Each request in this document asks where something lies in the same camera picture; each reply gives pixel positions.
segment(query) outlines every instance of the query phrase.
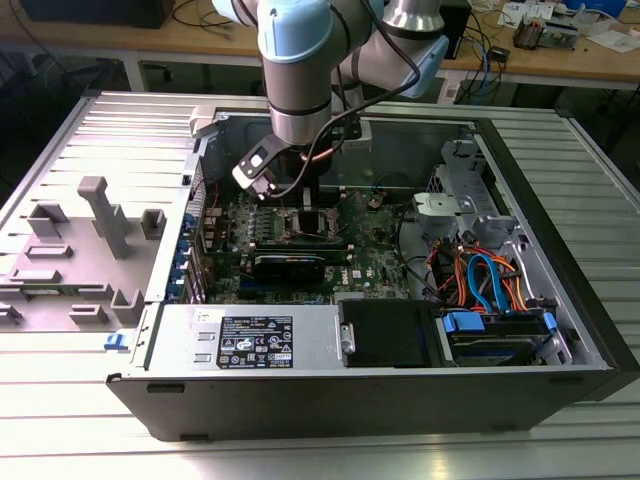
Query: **warning label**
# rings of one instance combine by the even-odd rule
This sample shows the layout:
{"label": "warning label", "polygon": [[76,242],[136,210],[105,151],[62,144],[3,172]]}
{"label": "warning label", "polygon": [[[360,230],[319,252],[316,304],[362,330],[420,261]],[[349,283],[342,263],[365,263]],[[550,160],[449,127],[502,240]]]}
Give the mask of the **warning label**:
{"label": "warning label", "polygon": [[293,317],[222,317],[218,367],[292,368]]}

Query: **blue tab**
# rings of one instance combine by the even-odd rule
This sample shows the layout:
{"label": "blue tab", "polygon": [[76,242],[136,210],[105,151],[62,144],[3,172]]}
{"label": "blue tab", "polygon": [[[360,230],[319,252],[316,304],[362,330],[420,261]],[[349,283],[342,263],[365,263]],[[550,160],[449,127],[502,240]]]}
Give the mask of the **blue tab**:
{"label": "blue tab", "polygon": [[552,313],[547,312],[542,315],[542,318],[544,319],[544,323],[551,333],[555,332],[558,329],[558,323],[556,322],[556,319]]}
{"label": "blue tab", "polygon": [[442,319],[442,321],[444,322],[444,330],[447,333],[451,333],[451,332],[455,332],[456,331],[456,322],[453,319],[453,314],[450,313],[449,315],[445,315],[444,318]]}
{"label": "blue tab", "polygon": [[189,250],[189,242],[183,239],[178,240],[177,249],[179,252],[186,252]]}
{"label": "blue tab", "polygon": [[122,333],[112,333],[107,337],[107,341],[104,343],[105,350],[128,350],[125,343],[125,336]]}
{"label": "blue tab", "polygon": [[451,312],[443,318],[447,333],[484,331],[482,316],[477,312]]}
{"label": "blue tab", "polygon": [[187,257],[179,252],[176,252],[176,254],[173,256],[174,265],[184,265],[184,262],[186,261],[187,261]]}
{"label": "blue tab", "polygon": [[176,285],[175,283],[167,285],[167,293],[169,295],[180,295],[180,292],[182,292],[182,286]]}
{"label": "blue tab", "polygon": [[196,221],[196,217],[191,215],[190,213],[185,213],[184,218],[182,219],[182,226],[184,228],[195,228],[198,222]]}
{"label": "blue tab", "polygon": [[173,268],[173,269],[171,269],[171,272],[169,272],[169,281],[171,281],[171,282],[175,282],[176,280],[180,280],[182,277],[184,277],[184,272],[182,270],[177,269],[177,268]]}
{"label": "blue tab", "polygon": [[459,331],[484,331],[484,322],[478,312],[455,312],[454,316]]}

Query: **aluminum extrusion table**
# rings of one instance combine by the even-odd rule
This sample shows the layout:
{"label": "aluminum extrusion table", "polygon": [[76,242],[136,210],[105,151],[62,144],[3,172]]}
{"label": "aluminum extrusion table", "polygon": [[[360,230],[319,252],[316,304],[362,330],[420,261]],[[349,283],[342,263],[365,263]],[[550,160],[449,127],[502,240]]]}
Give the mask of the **aluminum extrusion table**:
{"label": "aluminum extrusion table", "polygon": [[[257,104],[263,99],[237,98]],[[0,275],[36,200],[74,201],[104,175],[125,213],[168,211],[192,148],[194,95],[83,98],[0,210]],[[548,110],[384,104],[381,112],[493,120],[576,260],[640,358],[640,195],[573,120]],[[162,443],[104,385],[128,361],[103,333],[0,334],[0,471],[6,478],[618,478],[640,474],[640,382],[571,406],[530,432]]]}

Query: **table leg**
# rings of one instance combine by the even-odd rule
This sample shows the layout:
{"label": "table leg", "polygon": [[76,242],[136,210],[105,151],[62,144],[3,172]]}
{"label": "table leg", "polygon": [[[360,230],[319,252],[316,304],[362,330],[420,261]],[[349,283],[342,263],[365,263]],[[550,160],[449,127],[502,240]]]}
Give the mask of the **table leg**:
{"label": "table leg", "polygon": [[442,82],[438,103],[452,105],[458,96],[460,84],[463,80],[467,79],[467,74],[468,72],[466,70],[445,70],[444,82]]}
{"label": "table leg", "polygon": [[144,74],[144,66],[137,58],[122,59],[124,69],[127,72],[129,87],[132,92],[148,92],[147,78]]}

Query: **electronic device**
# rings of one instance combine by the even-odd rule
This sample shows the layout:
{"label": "electronic device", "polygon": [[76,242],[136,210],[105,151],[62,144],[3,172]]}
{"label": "electronic device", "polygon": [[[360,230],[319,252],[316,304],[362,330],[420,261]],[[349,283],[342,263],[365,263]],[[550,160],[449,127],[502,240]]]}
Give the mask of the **electronic device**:
{"label": "electronic device", "polygon": [[175,0],[20,0],[29,20],[160,28]]}
{"label": "electronic device", "polygon": [[132,363],[107,380],[154,436],[528,429],[637,378],[494,127],[376,112],[361,121],[378,147],[336,154],[309,234],[294,198],[228,173],[269,131],[265,107],[194,111],[184,216]]}
{"label": "electronic device", "polygon": [[509,55],[511,54],[509,50],[502,47],[491,47],[487,53],[489,60],[499,63],[507,63]]}
{"label": "electronic device", "polygon": [[449,48],[444,58],[455,60],[471,16],[471,4],[468,0],[442,0],[440,15],[444,20],[442,34],[449,39]]}
{"label": "electronic device", "polygon": [[572,49],[579,38],[578,30],[567,21],[525,15],[513,34],[513,45],[526,50],[537,47]]}

